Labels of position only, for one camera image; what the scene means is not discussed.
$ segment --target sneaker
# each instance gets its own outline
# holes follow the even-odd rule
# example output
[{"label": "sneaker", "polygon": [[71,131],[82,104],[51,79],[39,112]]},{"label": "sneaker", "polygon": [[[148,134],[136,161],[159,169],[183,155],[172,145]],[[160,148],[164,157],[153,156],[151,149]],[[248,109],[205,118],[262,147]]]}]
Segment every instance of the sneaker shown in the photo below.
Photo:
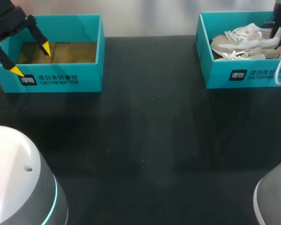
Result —
[{"label": "sneaker", "polygon": [[277,49],[261,49],[255,48],[248,51],[249,56],[263,54],[266,59],[281,59],[281,46]]},{"label": "sneaker", "polygon": [[246,49],[274,49],[281,39],[281,28],[278,29],[273,38],[271,28],[260,28],[251,23],[248,26],[240,27],[234,31],[226,31],[224,35],[218,35],[211,42],[211,48],[217,54],[233,53]]},{"label": "sneaker", "polygon": [[266,57],[263,54],[257,53],[255,55],[249,55],[248,52],[241,51],[232,53],[223,53],[223,58],[217,59],[215,61],[224,61],[224,60],[265,60]]}]

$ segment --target teal box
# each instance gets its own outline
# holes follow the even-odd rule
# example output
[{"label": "teal box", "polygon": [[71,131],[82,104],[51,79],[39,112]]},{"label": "teal box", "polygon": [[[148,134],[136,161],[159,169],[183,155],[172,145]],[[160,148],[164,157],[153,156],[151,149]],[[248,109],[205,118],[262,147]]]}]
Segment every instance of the teal box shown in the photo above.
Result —
[{"label": "teal box", "polygon": [[[6,93],[100,92],[104,71],[105,38],[101,15],[38,15],[37,26],[49,42],[97,42],[95,63],[17,64],[20,77],[0,63],[0,85]],[[28,29],[0,45],[16,63],[24,42],[35,42]]]},{"label": "teal box", "polygon": [[225,60],[215,61],[209,40],[225,31],[244,27],[250,23],[264,26],[273,19],[273,12],[207,12],[199,16],[196,46],[206,88],[276,87],[274,73],[276,60]]}]

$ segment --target blue light ring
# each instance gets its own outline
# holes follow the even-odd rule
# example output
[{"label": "blue light ring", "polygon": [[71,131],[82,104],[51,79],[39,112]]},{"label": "blue light ring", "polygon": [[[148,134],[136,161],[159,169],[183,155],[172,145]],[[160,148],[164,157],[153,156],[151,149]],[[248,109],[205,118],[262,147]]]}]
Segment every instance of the blue light ring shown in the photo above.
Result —
[{"label": "blue light ring", "polygon": [[53,177],[54,177],[54,181],[55,181],[55,198],[54,198],[53,206],[52,206],[52,208],[51,208],[49,214],[47,215],[46,219],[43,221],[43,223],[42,223],[41,225],[45,225],[45,224],[48,222],[48,220],[49,220],[51,214],[53,213],[53,210],[54,210],[54,208],[55,208],[55,205],[56,205],[56,200],[57,200],[57,181],[56,181],[54,175],[53,175]]}]

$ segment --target robotic arm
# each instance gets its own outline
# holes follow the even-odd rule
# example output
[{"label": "robotic arm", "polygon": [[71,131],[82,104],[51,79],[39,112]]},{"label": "robotic arm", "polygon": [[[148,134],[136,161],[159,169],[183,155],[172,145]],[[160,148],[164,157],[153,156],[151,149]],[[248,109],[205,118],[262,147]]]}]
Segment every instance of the robotic arm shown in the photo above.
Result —
[{"label": "robotic arm", "polygon": [[[34,16],[27,16],[21,7],[15,6],[11,0],[0,0],[0,42],[9,36],[13,36],[24,28],[28,28],[38,46],[45,55],[51,55],[48,39],[37,27]],[[6,70],[24,76],[12,60],[6,55],[0,46],[0,62]]]}]

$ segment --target black table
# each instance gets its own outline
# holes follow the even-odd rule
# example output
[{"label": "black table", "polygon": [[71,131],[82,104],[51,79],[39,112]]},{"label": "black table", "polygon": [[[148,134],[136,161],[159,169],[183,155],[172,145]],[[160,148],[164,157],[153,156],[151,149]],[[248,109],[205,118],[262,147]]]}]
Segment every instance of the black table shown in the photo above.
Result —
[{"label": "black table", "polygon": [[63,186],[69,225],[257,225],[281,162],[281,88],[206,90],[194,36],[106,38],[102,93],[5,94]]}]

